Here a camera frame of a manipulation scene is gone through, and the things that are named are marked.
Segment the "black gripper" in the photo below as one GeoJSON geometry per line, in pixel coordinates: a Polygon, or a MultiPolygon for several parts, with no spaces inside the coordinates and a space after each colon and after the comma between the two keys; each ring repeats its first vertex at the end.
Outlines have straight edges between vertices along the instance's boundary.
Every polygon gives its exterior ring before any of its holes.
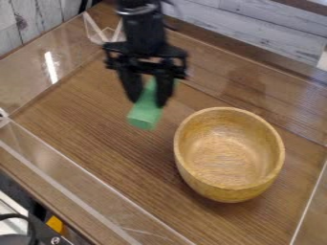
{"type": "Polygon", "coordinates": [[[105,66],[116,70],[125,94],[136,103],[143,91],[141,75],[156,79],[156,105],[164,107],[174,94],[175,78],[187,76],[188,53],[167,41],[161,6],[119,6],[125,39],[104,44],[105,66]]]}

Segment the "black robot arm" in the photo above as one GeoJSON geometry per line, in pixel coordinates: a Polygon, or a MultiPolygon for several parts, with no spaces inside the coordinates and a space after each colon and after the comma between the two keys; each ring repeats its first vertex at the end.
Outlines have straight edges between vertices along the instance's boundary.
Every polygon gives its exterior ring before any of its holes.
{"type": "Polygon", "coordinates": [[[156,81],[155,103],[164,107],[174,94],[174,80],[187,77],[188,53],[167,41],[163,2],[171,0],[117,0],[124,41],[105,42],[105,68],[115,70],[132,103],[143,92],[143,75],[156,81]]]}

